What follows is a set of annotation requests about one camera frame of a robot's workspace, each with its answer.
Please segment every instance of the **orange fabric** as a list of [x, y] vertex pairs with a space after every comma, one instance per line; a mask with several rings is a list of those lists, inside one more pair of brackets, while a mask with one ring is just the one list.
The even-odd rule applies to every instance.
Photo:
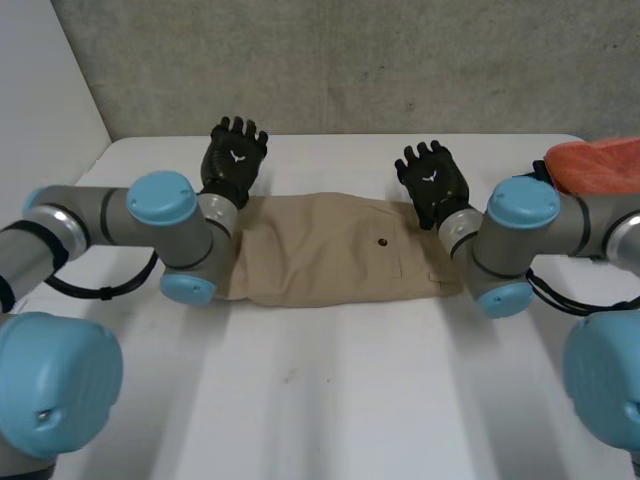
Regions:
[[640, 137], [569, 142], [544, 157], [558, 189], [569, 193], [640, 193]]

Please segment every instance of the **robotic arm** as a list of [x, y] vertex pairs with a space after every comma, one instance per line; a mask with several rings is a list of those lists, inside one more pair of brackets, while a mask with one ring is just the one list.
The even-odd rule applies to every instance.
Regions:
[[245, 128], [225, 117], [211, 133], [199, 195], [168, 171], [129, 189], [50, 186], [29, 197], [22, 220], [0, 231], [0, 479], [50, 478], [59, 454], [102, 430], [122, 383], [122, 353], [107, 329], [8, 312], [92, 245], [152, 247], [165, 265], [160, 288], [167, 297], [209, 303], [267, 141], [264, 132], [256, 138], [252, 121]]
[[[597, 257], [640, 276], [640, 194], [564, 195], [534, 178], [513, 177], [495, 188], [482, 214], [469, 205], [467, 183], [449, 150], [438, 142], [417, 150], [418, 156], [407, 147], [407, 164], [396, 162], [398, 178], [421, 228], [436, 226], [486, 316], [528, 307], [530, 266], [539, 254]], [[563, 374], [582, 423], [602, 442], [631, 452], [640, 478], [640, 313], [632, 311], [638, 307], [636, 299], [591, 308], [595, 313], [566, 340]]]

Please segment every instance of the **beige fabric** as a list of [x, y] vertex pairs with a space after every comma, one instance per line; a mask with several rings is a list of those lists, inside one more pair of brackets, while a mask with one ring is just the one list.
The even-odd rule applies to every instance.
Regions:
[[436, 233], [418, 229], [411, 204], [340, 193], [254, 197], [236, 231], [221, 298], [322, 307], [461, 290]]

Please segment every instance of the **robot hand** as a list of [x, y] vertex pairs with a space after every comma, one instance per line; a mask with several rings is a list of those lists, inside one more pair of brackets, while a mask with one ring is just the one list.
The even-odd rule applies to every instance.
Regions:
[[211, 144], [200, 168], [200, 177], [207, 193], [219, 194], [229, 199], [238, 208], [249, 201], [249, 189], [253, 185], [262, 160], [267, 155], [265, 132], [256, 139], [256, 124], [235, 117], [229, 130], [229, 118], [220, 120], [211, 132]]
[[437, 141], [431, 150], [422, 142], [416, 157], [413, 148], [404, 149], [408, 165], [402, 160], [395, 163], [398, 180], [413, 200], [420, 220], [420, 228], [430, 230], [438, 226], [449, 214], [465, 208], [469, 203], [469, 186], [453, 161], [451, 152]]

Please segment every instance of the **table surface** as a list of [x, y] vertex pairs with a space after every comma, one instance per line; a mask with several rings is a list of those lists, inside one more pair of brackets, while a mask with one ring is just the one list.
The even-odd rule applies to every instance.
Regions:
[[[452, 151], [479, 209], [496, 183], [576, 140], [275, 136], [254, 190], [408, 200], [393, 162], [406, 145], [433, 138]], [[172, 169], [197, 187], [207, 144], [207, 137], [121, 140], [80, 184], [129, 186]], [[61, 276], [113, 285], [149, 253], [95, 247]], [[534, 267], [578, 299], [613, 302], [640, 290], [635, 277], [608, 265], [546, 257]], [[628, 454], [591, 437], [564, 394], [562, 343], [576, 320], [538, 300], [500, 320], [483, 318], [466, 295], [321, 309], [189, 308], [162, 296], [160, 270], [110, 302], [68, 299], [42, 286], [24, 303], [23, 311], [109, 326], [125, 355], [109, 425], [90, 446], [63, 456], [55, 478], [633, 478]]]

